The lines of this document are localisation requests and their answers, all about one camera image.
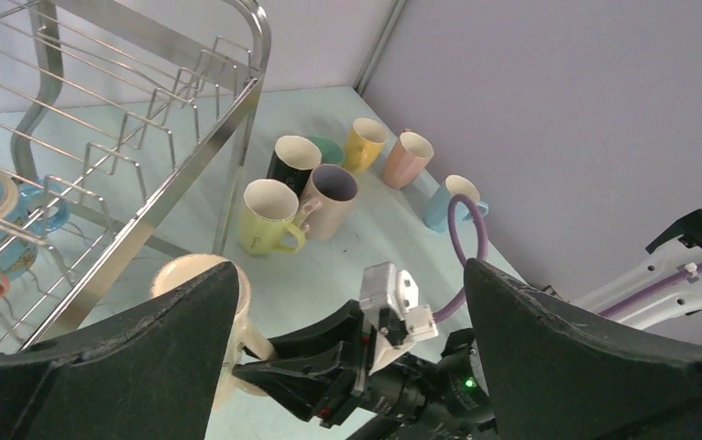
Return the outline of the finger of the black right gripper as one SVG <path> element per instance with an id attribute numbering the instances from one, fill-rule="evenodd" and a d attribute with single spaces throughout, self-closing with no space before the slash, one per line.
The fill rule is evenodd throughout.
<path id="1" fill-rule="evenodd" d="M 307 357 L 236 366 L 234 376 L 264 391 L 303 422 L 342 423 L 357 408 L 366 381 L 365 349 L 338 343 Z"/>
<path id="2" fill-rule="evenodd" d="M 362 352 L 364 341 L 363 313 L 357 300 L 349 300 L 324 319 L 285 335 L 272 337 L 276 359 L 306 358 L 321 354 L 340 343 Z"/>

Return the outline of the pink faceted mug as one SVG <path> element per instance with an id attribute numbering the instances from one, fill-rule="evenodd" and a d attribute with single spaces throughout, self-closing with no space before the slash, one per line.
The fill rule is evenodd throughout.
<path id="1" fill-rule="evenodd" d="M 432 143 L 422 135 L 405 130 L 385 162 L 382 180 L 393 189 L 411 184 L 434 156 Z"/>

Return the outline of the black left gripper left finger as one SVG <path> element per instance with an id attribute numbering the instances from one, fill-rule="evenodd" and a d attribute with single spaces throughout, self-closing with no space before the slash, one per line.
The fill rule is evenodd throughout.
<path id="1" fill-rule="evenodd" d="M 0 353 L 0 439 L 202 439 L 238 303 L 221 263 L 159 297 Z"/>

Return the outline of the large pink mug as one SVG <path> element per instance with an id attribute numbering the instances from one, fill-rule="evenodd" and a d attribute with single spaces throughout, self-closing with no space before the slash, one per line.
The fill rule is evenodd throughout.
<path id="1" fill-rule="evenodd" d="M 294 224 L 307 239 L 326 241 L 344 223 L 357 194 L 352 174 L 337 165 L 319 165 L 302 191 Z"/>

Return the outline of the mint green mug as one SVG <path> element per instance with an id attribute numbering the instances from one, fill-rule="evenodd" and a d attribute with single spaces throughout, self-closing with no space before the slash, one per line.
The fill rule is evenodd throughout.
<path id="1" fill-rule="evenodd" d="M 308 139 L 320 150 L 322 164 L 343 164 L 346 154 L 335 141 L 320 136 L 308 136 Z"/>

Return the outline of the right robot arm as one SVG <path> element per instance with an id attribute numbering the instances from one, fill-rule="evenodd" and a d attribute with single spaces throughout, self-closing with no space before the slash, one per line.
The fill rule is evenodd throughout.
<path id="1" fill-rule="evenodd" d="M 411 353 L 436 333 L 413 278 L 381 263 L 358 299 L 234 373 L 324 427 L 373 413 L 357 439 L 702 439 L 702 346 L 649 331 L 702 313 L 702 210 L 647 254 L 575 302 L 468 259 L 471 326 L 435 363 Z"/>

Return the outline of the cream decorated mug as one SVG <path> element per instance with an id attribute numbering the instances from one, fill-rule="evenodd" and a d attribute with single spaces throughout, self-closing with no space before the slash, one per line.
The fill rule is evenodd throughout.
<path id="1" fill-rule="evenodd" d="M 189 254 L 175 258 L 162 266 L 152 279 L 149 290 L 150 296 L 156 298 L 204 271 L 227 261 L 227 258 L 215 254 Z M 236 307 L 224 363 L 215 390 L 212 406 L 214 411 L 225 405 L 237 390 L 255 397 L 266 397 L 268 395 L 258 386 L 238 379 L 233 375 L 233 368 L 241 360 L 245 349 L 252 356 L 261 360 L 274 360 L 278 357 L 275 347 L 257 330 L 250 320 L 250 280 L 240 267 L 236 267 L 236 272 L 238 279 L 238 306 Z"/>

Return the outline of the black mug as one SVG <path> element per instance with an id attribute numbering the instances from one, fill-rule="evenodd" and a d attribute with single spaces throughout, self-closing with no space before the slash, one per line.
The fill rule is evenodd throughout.
<path id="1" fill-rule="evenodd" d="M 266 177 L 287 185 L 297 196 L 313 172 L 322 163 L 322 152 L 307 137 L 279 137 L 270 158 Z"/>

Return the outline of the yellow mug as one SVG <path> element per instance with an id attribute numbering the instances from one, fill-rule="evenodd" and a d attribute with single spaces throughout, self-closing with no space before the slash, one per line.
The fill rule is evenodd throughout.
<path id="1" fill-rule="evenodd" d="M 351 173 L 366 171 L 386 146 L 389 132 L 378 121 L 359 117 L 353 121 L 344 144 L 343 168 Z"/>

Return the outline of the light blue mug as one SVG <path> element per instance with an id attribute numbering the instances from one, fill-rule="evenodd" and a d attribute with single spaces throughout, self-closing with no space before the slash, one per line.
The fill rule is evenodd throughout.
<path id="1" fill-rule="evenodd" d="M 448 228 L 448 205 L 457 194 L 466 195 L 475 202 L 482 216 L 488 214 L 488 204 L 481 200 L 476 185 L 463 176 L 451 174 L 440 184 L 424 208 L 422 220 L 428 228 L 436 232 L 444 232 Z"/>

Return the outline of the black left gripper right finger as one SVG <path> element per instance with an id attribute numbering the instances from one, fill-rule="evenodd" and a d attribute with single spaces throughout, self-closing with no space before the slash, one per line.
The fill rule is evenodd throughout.
<path id="1" fill-rule="evenodd" d="M 702 346 L 612 322 L 485 261 L 466 305 L 503 439 L 702 439 Z"/>

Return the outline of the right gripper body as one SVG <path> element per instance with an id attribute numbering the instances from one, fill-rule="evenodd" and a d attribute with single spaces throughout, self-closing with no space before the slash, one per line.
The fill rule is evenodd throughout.
<path id="1" fill-rule="evenodd" d="M 350 371 L 365 378 L 361 390 L 352 383 L 330 385 L 328 427 L 340 424 L 341 411 L 364 409 L 374 417 L 351 439 L 478 439 L 497 430 L 471 329 L 450 333 L 437 363 L 406 354 L 376 373 L 357 359 L 367 345 L 364 337 L 330 345 L 327 377 L 337 381 Z"/>

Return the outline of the yellow-green mug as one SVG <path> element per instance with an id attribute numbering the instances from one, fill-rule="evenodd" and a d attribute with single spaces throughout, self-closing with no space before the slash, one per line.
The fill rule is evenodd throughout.
<path id="1" fill-rule="evenodd" d="M 237 241 L 248 255 L 293 254 L 305 245 L 305 233 L 293 223 L 300 200 L 285 183 L 256 179 L 245 188 L 242 202 Z"/>

